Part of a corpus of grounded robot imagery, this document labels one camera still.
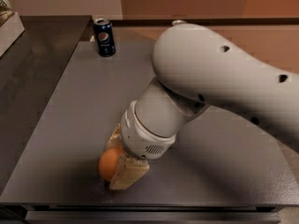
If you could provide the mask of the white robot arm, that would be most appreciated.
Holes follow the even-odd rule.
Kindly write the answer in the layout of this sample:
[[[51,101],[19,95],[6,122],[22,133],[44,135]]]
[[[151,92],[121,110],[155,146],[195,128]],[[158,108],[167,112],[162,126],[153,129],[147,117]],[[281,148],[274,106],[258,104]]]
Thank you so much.
[[[106,148],[121,150],[109,180],[128,189],[175,143],[183,125],[214,105],[279,141],[299,144],[299,75],[246,53],[222,35],[192,23],[165,30],[152,57],[155,77],[121,117]]]

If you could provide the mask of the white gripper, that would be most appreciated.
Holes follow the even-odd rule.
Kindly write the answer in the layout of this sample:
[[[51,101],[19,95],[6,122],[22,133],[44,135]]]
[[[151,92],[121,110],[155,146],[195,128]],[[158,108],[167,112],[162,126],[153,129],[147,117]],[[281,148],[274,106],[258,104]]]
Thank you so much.
[[[138,159],[126,154],[119,157],[109,184],[111,190],[130,188],[150,169],[146,160],[161,158],[176,141],[175,135],[164,138],[148,131],[137,118],[135,105],[136,101],[132,101],[122,115],[121,124],[117,124],[107,141],[106,150],[120,148],[122,142],[124,149]]]

